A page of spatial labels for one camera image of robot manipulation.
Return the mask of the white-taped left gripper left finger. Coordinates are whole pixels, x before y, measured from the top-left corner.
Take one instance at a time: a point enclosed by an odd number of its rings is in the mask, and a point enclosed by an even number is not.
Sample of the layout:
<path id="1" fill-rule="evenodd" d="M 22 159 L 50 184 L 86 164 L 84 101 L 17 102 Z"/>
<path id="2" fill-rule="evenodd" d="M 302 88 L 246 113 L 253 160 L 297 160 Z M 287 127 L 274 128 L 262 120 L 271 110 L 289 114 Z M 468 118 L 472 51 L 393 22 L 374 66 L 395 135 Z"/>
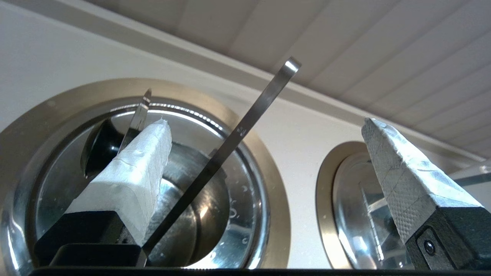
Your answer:
<path id="1" fill-rule="evenodd" d="M 138 134 L 36 242 L 39 266 L 143 266 L 171 147 L 164 119 Z"/>

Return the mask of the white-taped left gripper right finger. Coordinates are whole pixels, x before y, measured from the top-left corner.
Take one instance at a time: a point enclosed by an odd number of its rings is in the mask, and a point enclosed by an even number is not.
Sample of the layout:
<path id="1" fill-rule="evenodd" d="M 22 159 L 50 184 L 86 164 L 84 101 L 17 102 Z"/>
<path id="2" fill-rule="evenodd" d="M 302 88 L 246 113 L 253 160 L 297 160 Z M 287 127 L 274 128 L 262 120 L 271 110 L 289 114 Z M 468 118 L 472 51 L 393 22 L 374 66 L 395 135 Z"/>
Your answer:
<path id="1" fill-rule="evenodd" d="M 393 126 L 365 118 L 362 136 L 414 267 L 489 270 L 490 212 Z"/>

